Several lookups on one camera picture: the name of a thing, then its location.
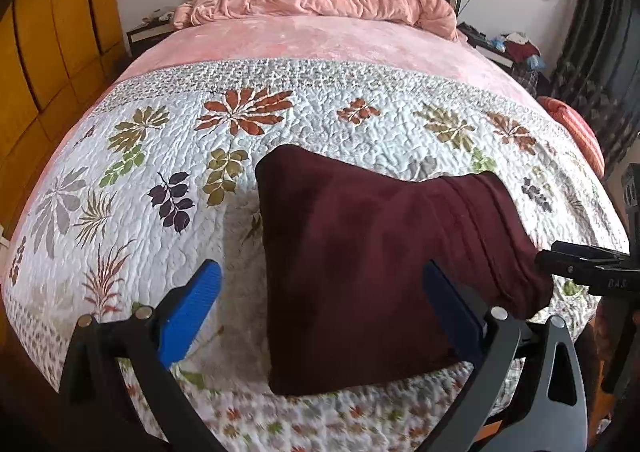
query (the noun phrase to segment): striped pillow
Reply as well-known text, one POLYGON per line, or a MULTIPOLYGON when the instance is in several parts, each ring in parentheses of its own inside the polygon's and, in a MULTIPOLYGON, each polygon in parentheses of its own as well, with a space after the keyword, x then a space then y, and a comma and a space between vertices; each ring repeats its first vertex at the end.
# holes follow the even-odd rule
POLYGON ((562 124, 569 131, 584 159, 587 160, 596 176, 602 179, 604 176, 604 157, 596 135, 589 127, 589 124, 575 109, 560 100, 549 96, 539 96, 538 102, 556 122, 562 124))

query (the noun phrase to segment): metal bolt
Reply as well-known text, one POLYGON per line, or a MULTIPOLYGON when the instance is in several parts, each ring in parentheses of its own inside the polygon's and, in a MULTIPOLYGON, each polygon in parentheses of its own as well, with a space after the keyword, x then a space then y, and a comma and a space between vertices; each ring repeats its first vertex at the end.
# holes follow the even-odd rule
POLYGON ((564 327, 564 319, 558 315, 553 315, 551 317, 551 323, 558 329, 562 329, 564 327))
POLYGON ((505 308, 494 306, 491 308, 491 316, 496 320, 507 320, 509 314, 507 313, 507 310, 505 310, 505 308))
POLYGON ((151 306, 140 306, 136 310, 136 318, 138 320, 146 320, 154 313, 154 310, 151 306))
POLYGON ((94 318, 91 315, 82 315, 78 319, 78 325, 80 327, 88 327, 91 325, 91 322, 94 321, 94 318))

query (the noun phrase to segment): nightstand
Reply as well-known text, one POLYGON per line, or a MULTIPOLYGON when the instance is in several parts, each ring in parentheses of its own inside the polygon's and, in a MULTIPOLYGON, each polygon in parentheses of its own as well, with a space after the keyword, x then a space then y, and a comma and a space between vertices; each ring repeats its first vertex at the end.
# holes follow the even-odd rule
POLYGON ((138 58, 147 49, 152 48, 174 32, 169 20, 154 20, 140 28, 127 31, 129 48, 133 58, 138 58))

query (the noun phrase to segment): curtain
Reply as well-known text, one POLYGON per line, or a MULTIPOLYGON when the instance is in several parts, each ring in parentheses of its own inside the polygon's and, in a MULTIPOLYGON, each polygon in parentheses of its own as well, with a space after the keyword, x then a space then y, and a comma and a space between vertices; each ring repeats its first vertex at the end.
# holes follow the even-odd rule
POLYGON ((640 13, 631 0, 578 0, 552 96, 596 134, 605 178, 640 134, 640 13))

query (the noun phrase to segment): white floral quilt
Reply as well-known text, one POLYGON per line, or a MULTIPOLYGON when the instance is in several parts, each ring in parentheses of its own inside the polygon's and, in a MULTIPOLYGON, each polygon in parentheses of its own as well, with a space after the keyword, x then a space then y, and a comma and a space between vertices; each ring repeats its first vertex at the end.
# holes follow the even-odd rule
MULTIPOLYGON (((222 292, 172 372, 228 450, 400 451, 424 439, 468 364, 322 396, 269 390, 254 167, 284 143, 402 180, 491 170, 537 247, 561 239, 628 249, 597 178, 541 109, 359 62, 232 60, 156 70, 119 83, 82 120, 14 234, 6 311, 51 385, 81 314, 109 321, 157 305, 212 258, 223 269, 222 292)), ((556 277, 550 305, 535 320, 560 314, 577 337, 597 300, 556 277)), ((497 407, 513 393, 519 367, 497 407)), ((125 361, 122 370, 146 428, 161 435, 125 361)))

